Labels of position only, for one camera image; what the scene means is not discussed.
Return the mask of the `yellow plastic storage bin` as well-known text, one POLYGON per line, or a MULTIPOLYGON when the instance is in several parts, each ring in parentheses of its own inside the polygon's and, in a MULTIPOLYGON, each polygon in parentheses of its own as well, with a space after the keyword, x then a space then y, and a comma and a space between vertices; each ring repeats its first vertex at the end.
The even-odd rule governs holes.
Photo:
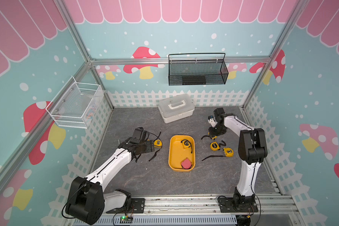
POLYGON ((169 143, 169 167, 176 172, 190 172, 195 168, 196 157, 195 157, 195 140, 188 135, 175 135, 170 139, 169 143), (184 149, 181 141, 188 139, 192 143, 193 153, 190 148, 184 149), (182 169, 181 162, 188 158, 192 162, 191 169, 182 169))

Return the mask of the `pink object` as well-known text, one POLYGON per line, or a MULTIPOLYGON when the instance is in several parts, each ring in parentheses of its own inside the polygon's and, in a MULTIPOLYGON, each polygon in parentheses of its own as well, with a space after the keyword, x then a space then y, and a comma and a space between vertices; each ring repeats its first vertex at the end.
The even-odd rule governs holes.
POLYGON ((189 170, 192 167, 192 162, 188 158, 186 158, 181 162, 181 167, 184 170, 189 170))

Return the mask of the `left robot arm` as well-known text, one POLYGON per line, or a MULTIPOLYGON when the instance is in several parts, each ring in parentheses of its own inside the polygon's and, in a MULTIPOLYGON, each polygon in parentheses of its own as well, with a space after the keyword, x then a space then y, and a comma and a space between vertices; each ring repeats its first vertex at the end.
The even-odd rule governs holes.
POLYGON ((78 219, 94 225, 105 213, 124 213, 124 221, 131 221, 128 213, 142 213, 144 199, 133 199, 130 192, 116 189, 105 193, 105 189, 117 173, 132 160, 137 161, 143 153, 157 153, 161 147, 159 135, 150 140, 152 133, 138 127, 133 135, 118 145, 113 155, 100 167, 85 177, 75 178, 70 186, 67 202, 61 215, 65 219, 78 219))

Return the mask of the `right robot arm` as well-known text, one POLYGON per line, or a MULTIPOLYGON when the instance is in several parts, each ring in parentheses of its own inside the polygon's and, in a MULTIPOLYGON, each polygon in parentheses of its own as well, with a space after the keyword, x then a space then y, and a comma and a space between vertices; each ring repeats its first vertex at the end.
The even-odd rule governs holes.
POLYGON ((230 129, 239 137, 238 154, 242 160, 240 180, 235 188, 233 204, 240 206, 255 203, 254 186, 261 164, 267 157, 265 132, 241 121, 234 114, 226 114, 223 108, 214 110, 214 115, 208 117, 209 136, 218 137, 230 129))

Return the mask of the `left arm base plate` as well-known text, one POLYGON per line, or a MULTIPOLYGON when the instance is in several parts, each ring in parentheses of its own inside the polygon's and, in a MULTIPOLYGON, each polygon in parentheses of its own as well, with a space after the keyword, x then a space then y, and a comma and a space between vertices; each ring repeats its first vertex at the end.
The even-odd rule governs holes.
POLYGON ((107 214, 115 214, 115 213, 144 213, 145 207, 145 199, 144 198, 132 198, 130 204, 124 204, 123 207, 113 209, 107 211, 107 214))

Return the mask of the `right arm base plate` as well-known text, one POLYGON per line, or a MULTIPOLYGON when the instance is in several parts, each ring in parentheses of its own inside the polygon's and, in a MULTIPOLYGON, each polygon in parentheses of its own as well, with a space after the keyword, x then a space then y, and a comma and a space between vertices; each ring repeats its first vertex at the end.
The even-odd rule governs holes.
POLYGON ((217 203, 221 213, 248 213, 253 214, 259 212, 258 205, 255 201, 255 196, 246 196, 243 198, 233 198, 219 196, 217 198, 217 203))

